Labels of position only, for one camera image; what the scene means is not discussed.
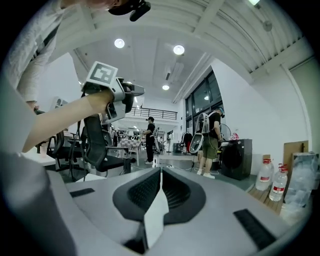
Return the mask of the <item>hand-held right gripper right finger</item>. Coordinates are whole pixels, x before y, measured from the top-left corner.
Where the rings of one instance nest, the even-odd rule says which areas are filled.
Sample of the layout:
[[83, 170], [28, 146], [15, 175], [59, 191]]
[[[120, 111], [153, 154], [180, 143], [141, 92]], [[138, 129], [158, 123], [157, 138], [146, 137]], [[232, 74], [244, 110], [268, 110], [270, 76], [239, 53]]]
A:
[[203, 187], [172, 169], [162, 169], [162, 190], [168, 204], [168, 213], [163, 217], [165, 225], [187, 223], [205, 206]]

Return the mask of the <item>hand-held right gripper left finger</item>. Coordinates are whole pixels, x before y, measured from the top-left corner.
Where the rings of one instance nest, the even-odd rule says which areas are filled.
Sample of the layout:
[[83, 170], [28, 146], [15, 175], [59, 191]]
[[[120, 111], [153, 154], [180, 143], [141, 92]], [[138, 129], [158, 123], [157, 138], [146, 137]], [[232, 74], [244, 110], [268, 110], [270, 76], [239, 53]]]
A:
[[135, 178], [113, 193], [114, 206], [127, 220], [141, 222], [160, 190], [161, 169], [159, 167]]

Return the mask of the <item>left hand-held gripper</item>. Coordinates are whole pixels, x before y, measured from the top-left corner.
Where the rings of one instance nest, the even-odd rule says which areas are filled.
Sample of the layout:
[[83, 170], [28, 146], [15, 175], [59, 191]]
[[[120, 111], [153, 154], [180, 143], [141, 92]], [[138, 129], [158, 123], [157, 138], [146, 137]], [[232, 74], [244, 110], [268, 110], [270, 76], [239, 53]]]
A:
[[84, 95], [91, 95], [104, 90], [111, 92], [113, 101], [108, 103], [105, 108], [106, 120], [103, 122], [104, 124], [111, 124], [125, 117], [126, 104], [123, 101], [128, 94], [137, 97], [145, 93], [143, 86], [129, 81], [125, 81], [123, 84], [121, 79], [117, 77], [117, 72], [118, 68], [95, 61], [81, 87]]

